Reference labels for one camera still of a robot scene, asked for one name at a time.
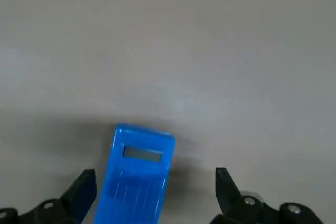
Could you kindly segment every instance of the metal screw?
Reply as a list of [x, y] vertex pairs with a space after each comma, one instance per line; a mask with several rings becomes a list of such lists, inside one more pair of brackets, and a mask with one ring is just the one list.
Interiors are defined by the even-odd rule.
[[253, 198], [249, 198], [249, 197], [245, 198], [244, 202], [248, 205], [251, 205], [251, 206], [253, 206], [256, 203]]
[[52, 202], [48, 202], [44, 205], [44, 209], [48, 209], [50, 207], [52, 207], [54, 204]]
[[291, 211], [291, 212], [293, 212], [296, 215], [298, 215], [298, 214], [301, 213], [301, 209], [298, 206], [296, 206], [296, 205], [289, 205], [288, 206], [288, 210]]
[[0, 218], [5, 218], [7, 216], [7, 213], [6, 212], [0, 212]]

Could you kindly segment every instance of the blue plastic object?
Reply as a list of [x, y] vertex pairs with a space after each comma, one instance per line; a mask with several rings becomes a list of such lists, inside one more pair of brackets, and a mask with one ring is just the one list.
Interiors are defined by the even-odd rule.
[[95, 224], [156, 224], [174, 147], [169, 133], [117, 125]]

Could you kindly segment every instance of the calculator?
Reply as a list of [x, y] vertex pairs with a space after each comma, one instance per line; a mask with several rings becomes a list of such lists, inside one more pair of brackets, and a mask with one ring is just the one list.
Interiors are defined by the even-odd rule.
[[118, 124], [94, 224], [157, 224], [174, 148], [170, 133]]

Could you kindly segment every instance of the black plastic part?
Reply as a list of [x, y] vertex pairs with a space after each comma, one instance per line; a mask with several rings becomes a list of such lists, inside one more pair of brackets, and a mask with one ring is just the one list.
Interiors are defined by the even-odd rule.
[[216, 197], [223, 214], [241, 197], [238, 187], [226, 168], [216, 168]]
[[17, 223], [18, 215], [17, 211], [14, 208], [2, 208], [0, 209], [0, 224], [9, 224], [9, 223]]
[[[297, 206], [300, 213], [296, 214], [289, 210], [289, 206]], [[284, 224], [314, 223], [323, 224], [319, 217], [308, 207], [298, 203], [284, 203], [280, 206], [280, 220]]]
[[[285, 203], [277, 211], [252, 196], [242, 196], [225, 168], [216, 168], [216, 197], [223, 214], [211, 224], [323, 224], [302, 204]], [[290, 205], [300, 210], [292, 212]]]
[[84, 170], [60, 199], [46, 200], [23, 215], [0, 209], [0, 224], [80, 224], [97, 195], [94, 171]]
[[68, 190], [61, 196], [61, 201], [77, 223], [84, 220], [97, 196], [96, 175], [94, 169], [84, 170]]
[[[253, 205], [245, 203], [247, 198], [253, 200]], [[263, 204], [254, 197], [240, 197], [225, 217], [241, 224], [253, 224], [258, 221], [262, 207]]]

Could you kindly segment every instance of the gray surface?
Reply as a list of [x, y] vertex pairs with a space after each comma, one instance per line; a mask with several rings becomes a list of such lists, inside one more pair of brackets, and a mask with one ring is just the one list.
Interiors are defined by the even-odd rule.
[[333, 223], [336, 0], [0, 7], [0, 205], [27, 210], [87, 167], [101, 181], [113, 125], [129, 122], [177, 138], [162, 223], [207, 223], [222, 165], [272, 206]]

